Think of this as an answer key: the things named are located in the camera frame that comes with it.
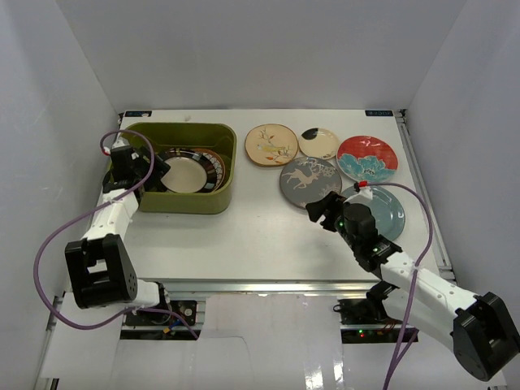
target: ceramic plate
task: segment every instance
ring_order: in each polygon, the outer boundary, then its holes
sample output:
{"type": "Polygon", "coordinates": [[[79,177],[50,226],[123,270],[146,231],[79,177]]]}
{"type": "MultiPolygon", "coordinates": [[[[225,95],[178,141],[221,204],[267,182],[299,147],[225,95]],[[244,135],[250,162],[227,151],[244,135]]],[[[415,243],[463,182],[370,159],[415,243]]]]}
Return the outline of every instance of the ceramic plate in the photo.
{"type": "Polygon", "coordinates": [[[305,208],[331,191],[341,192],[340,173],[321,158],[300,157],[287,164],[279,176],[284,196],[294,205],[305,208]]]}
{"type": "Polygon", "coordinates": [[[392,148],[374,136],[349,138],[340,145],[336,158],[338,167],[356,181],[385,181],[397,170],[392,148]]]}
{"type": "Polygon", "coordinates": [[[170,149],[159,154],[171,170],[162,177],[164,186],[174,193],[210,193],[217,184],[211,161],[190,149],[170,149]]]}
{"type": "Polygon", "coordinates": [[[264,167],[289,163],[298,153],[296,134],[281,124],[263,124],[245,138],[245,151],[251,160],[264,167]]]}
{"type": "MultiPolygon", "coordinates": [[[[356,191],[354,187],[347,188],[341,193],[346,198],[352,197],[356,191]]],[[[367,205],[375,218],[375,226],[379,234],[390,241],[395,240],[405,228],[405,209],[393,193],[380,187],[372,187],[374,197],[367,205]]]]}
{"type": "Polygon", "coordinates": [[[303,154],[327,160],[336,156],[340,140],[326,128],[310,128],[301,134],[298,144],[303,154]]]}
{"type": "Polygon", "coordinates": [[[214,187],[214,191],[215,191],[218,187],[220,187],[220,185],[222,184],[222,182],[224,180],[224,174],[225,174],[225,168],[226,168],[226,166],[224,165],[224,161],[219,156],[219,154],[217,152],[214,152],[213,150],[197,148],[197,149],[193,149],[193,151],[202,153],[202,155],[204,157],[206,157],[208,160],[210,160],[211,163],[213,164],[214,169],[217,172],[217,184],[214,187]]]}

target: white wall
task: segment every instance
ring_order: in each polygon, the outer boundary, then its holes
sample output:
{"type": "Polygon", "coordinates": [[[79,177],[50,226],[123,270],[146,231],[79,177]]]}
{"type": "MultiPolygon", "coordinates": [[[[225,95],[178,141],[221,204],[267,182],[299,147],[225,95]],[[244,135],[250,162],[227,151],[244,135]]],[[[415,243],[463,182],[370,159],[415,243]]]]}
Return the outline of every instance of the white wall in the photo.
{"type": "MultiPolygon", "coordinates": [[[[409,130],[462,286],[520,327],[520,5],[470,0],[409,108],[409,130]]],[[[505,370],[520,388],[520,357],[505,370]]]]}
{"type": "MultiPolygon", "coordinates": [[[[51,231],[95,205],[106,160],[98,138],[117,117],[54,0],[0,0],[0,388],[30,389],[49,314],[33,259],[51,231]]],[[[61,294],[62,234],[43,259],[61,294]]]]}
{"type": "Polygon", "coordinates": [[[57,0],[116,110],[404,108],[465,0],[57,0]]]}

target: label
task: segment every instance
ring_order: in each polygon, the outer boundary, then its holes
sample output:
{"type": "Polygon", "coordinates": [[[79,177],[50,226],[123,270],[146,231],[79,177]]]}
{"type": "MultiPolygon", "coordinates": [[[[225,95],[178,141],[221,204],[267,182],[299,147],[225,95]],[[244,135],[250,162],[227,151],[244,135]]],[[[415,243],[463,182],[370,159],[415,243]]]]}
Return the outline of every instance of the label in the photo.
{"type": "Polygon", "coordinates": [[[136,118],[136,117],[149,117],[149,116],[152,116],[152,111],[149,110],[149,111],[126,111],[124,113],[124,116],[125,117],[132,117],[132,118],[136,118]]]}
{"type": "Polygon", "coordinates": [[[365,110],[366,116],[393,116],[391,110],[365,110]]]}

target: gray plate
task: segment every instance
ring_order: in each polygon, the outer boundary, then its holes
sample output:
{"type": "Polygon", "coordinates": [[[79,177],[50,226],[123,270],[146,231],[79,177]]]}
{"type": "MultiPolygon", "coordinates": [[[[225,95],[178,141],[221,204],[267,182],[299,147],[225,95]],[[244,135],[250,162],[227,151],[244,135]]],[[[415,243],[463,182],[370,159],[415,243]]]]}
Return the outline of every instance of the gray plate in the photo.
{"type": "Polygon", "coordinates": [[[300,157],[287,164],[279,176],[282,193],[293,204],[305,208],[331,191],[341,192],[340,173],[321,158],[300,157]]]}
{"type": "MultiPolygon", "coordinates": [[[[347,188],[341,193],[344,197],[352,197],[355,194],[354,187],[347,188]]],[[[372,187],[374,197],[368,204],[375,218],[375,226],[379,234],[390,241],[401,235],[405,228],[405,209],[393,193],[379,187],[372,187]]]]}

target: gray plate with deer design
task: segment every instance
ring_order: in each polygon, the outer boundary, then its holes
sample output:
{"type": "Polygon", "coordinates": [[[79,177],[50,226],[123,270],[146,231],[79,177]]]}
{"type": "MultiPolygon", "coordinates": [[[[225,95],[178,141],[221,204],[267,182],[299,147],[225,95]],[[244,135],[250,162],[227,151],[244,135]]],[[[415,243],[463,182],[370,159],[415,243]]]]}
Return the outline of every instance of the gray plate with deer design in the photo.
{"type": "Polygon", "coordinates": [[[321,158],[300,157],[287,164],[279,176],[284,196],[302,209],[331,191],[341,193],[340,173],[321,158]]]}

